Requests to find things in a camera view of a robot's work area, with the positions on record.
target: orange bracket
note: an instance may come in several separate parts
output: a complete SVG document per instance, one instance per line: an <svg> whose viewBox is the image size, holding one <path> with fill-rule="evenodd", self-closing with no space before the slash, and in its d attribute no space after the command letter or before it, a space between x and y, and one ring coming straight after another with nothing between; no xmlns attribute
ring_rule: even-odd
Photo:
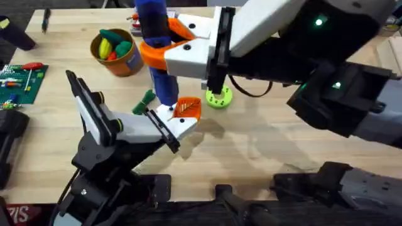
<svg viewBox="0 0 402 226"><path fill-rule="evenodd" d="M195 39L194 35L189 32L189 30L187 30L187 27L184 27L178 19L169 18L168 21L169 29L186 39L186 41L181 41L163 48L153 48L143 41L139 46L139 52L141 53L141 58L143 59L144 63L150 67L160 70L167 70L165 62L165 51Z"/></svg>

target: wooden table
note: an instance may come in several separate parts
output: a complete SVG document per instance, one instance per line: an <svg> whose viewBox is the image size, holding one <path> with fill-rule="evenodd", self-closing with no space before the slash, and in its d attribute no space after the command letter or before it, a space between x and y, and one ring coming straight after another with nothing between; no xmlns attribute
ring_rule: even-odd
<svg viewBox="0 0 402 226"><path fill-rule="evenodd" d="M212 16L213 8L182 8L181 13ZM27 27L38 48L17 50L12 64L48 64L35 104L23 111L31 117L19 147L19 157L3 194L10 203L55 202L75 168L71 159L82 137L79 112L65 70L83 77L93 90L103 91L112 110L130 112L151 86L147 67L135 76L118 78L92 58L89 45L100 29L128 29L132 9L53 10L47 34L41 32L43 10L35 11ZM377 65L377 38L352 61ZM200 81L179 78L181 96L203 98ZM237 79L255 94L267 82ZM297 118L286 101L296 87L275 84L271 93L252 99L234 91L228 109L214 110L203 100L197 130L182 141L177 154L160 149L136 168L141 173L173 177L172 200L208 200L213 187L230 183L244 198L274 198L268 191L275 173L313 172L325 161L349 163L382 175L402 178L402 151L352 137L319 131Z"/></svg>

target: green circuit board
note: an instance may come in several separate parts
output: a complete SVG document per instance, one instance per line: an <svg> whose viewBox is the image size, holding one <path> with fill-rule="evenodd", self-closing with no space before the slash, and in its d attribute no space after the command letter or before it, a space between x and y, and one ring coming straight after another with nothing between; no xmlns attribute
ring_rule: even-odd
<svg viewBox="0 0 402 226"><path fill-rule="evenodd" d="M20 68L21 65L5 65L0 71L0 104L8 101L11 94L17 95L14 104L33 104L35 101L42 81L45 78L48 65L44 65L37 70L32 70L31 76L29 70L22 70ZM25 90L28 77L30 81L27 90ZM20 86L5 87L3 81L8 78L18 80Z"/></svg>

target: blue cylinder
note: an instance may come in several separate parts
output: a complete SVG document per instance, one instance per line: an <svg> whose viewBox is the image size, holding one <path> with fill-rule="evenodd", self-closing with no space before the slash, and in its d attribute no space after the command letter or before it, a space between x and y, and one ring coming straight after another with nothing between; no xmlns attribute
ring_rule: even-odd
<svg viewBox="0 0 402 226"><path fill-rule="evenodd" d="M171 44L165 0L134 0L137 7L141 32L147 45L162 48ZM165 70L149 68L155 85L156 96L165 105L173 105L178 99L175 76Z"/></svg>

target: pen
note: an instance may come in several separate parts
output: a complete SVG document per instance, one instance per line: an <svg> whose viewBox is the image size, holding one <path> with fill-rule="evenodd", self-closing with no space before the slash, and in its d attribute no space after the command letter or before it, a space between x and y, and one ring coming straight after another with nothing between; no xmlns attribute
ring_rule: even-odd
<svg viewBox="0 0 402 226"><path fill-rule="evenodd" d="M42 32L46 33L49 25L49 17L50 17L50 9L46 8L45 9L45 15L43 15L43 22L42 22Z"/></svg>

